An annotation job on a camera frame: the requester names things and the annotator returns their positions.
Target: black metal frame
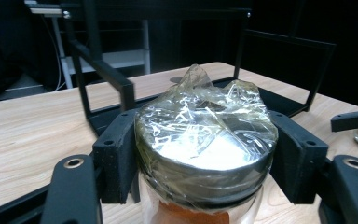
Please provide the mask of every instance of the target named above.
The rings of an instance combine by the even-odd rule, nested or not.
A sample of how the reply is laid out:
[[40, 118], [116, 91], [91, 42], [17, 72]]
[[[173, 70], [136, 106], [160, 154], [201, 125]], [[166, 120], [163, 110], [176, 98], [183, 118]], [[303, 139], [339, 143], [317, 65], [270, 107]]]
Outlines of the black metal frame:
[[[274, 92], [260, 89], [260, 94], [266, 106], [270, 110], [279, 111], [289, 117], [309, 111], [312, 101], [322, 83], [325, 70], [334, 52], [335, 45], [296, 38], [296, 28], [301, 16], [304, 0], [299, 1], [296, 14], [293, 19], [292, 31], [290, 35], [275, 35], [247, 30], [247, 22], [251, 13], [252, 1], [92, 1], [83, 0], [63, 0], [61, 3], [63, 16], [65, 17], [65, 27], [68, 33], [68, 41], [71, 46], [76, 79], [86, 118], [93, 131], [99, 136], [113, 119], [121, 112], [143, 105], [145, 102], [156, 96], [148, 97], [135, 101], [133, 84], [125, 78], [117, 69], [112, 68], [103, 61], [101, 42], [99, 37], [98, 21], [131, 21], [148, 19], [181, 19], [181, 20], [207, 20], [207, 19], [238, 19], [241, 20], [240, 41], [238, 43], [235, 70], [233, 77], [216, 80], [214, 85], [225, 86], [229, 81], [237, 79], [241, 67], [241, 58], [244, 40], [247, 35], [268, 38], [274, 41], [289, 42], [301, 46], [324, 49], [325, 56], [320, 66], [319, 72], [315, 76], [315, 81], [310, 89], [308, 99], [305, 104], [293, 101], [280, 96]], [[89, 38], [89, 48], [76, 40], [73, 28], [73, 21], [84, 21], [87, 27]], [[120, 93], [120, 105], [112, 105], [95, 110], [90, 109], [89, 97], [84, 82], [84, 75], [81, 71], [80, 58], [89, 63], [100, 77], [109, 82]]]

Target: light wood tabletop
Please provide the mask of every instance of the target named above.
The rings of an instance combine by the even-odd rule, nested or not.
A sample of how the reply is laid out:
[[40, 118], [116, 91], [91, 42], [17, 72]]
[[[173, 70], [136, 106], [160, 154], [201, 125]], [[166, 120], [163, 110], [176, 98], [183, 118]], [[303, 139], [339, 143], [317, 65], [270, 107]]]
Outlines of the light wood tabletop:
[[[224, 63], [202, 64], [211, 79], [230, 77], [234, 67]], [[167, 90], [187, 68], [133, 77], [137, 98]], [[304, 103], [308, 91], [240, 70], [240, 79]], [[93, 109], [119, 103], [107, 83], [88, 86]], [[329, 145], [328, 158], [339, 154], [358, 157], [352, 131], [332, 133], [330, 119], [358, 111], [358, 106], [317, 94], [309, 112], [292, 119]], [[97, 137], [86, 121], [78, 89], [55, 91], [0, 102], [0, 205], [47, 185], [55, 164], [75, 154], [90, 154]], [[319, 223], [314, 204], [291, 204], [268, 176], [255, 223]], [[104, 223], [142, 223], [141, 205], [104, 204]]]

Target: metal bolt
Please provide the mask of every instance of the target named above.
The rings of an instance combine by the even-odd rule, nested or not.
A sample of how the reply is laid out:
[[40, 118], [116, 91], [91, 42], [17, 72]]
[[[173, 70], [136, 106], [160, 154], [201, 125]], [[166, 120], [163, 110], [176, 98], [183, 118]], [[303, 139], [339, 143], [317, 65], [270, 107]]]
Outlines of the metal bolt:
[[64, 12], [63, 12], [63, 17], [64, 17], [65, 19], [71, 19], [71, 13], [68, 12], [68, 11], [64, 11]]

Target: clear plastic film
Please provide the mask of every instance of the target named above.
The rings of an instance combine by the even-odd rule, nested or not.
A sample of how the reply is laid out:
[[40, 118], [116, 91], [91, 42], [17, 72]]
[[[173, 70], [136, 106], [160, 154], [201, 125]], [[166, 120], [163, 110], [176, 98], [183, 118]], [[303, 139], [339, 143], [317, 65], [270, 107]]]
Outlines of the clear plastic film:
[[135, 117], [145, 180], [166, 202], [201, 210], [235, 206], [261, 186], [278, 131], [258, 88], [217, 88], [193, 65]]

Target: screw hole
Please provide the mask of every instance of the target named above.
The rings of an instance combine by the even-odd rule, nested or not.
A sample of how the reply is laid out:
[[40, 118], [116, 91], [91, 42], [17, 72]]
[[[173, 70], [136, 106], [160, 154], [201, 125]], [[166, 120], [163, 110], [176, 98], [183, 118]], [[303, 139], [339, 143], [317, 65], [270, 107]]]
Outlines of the screw hole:
[[69, 161], [67, 161], [63, 167], [68, 168], [68, 169], [74, 169], [76, 167], [79, 167], [81, 164], [83, 164], [84, 160], [83, 159], [79, 159], [79, 158], [75, 158], [75, 159], [71, 159]]
[[104, 144], [107, 146], [112, 145], [114, 142], [112, 140], [105, 141]]
[[307, 141], [306, 143], [310, 146], [316, 146], [316, 143], [313, 141]]
[[347, 158], [347, 159], [344, 159], [344, 163], [352, 168], [358, 169], [358, 161], [357, 160]]

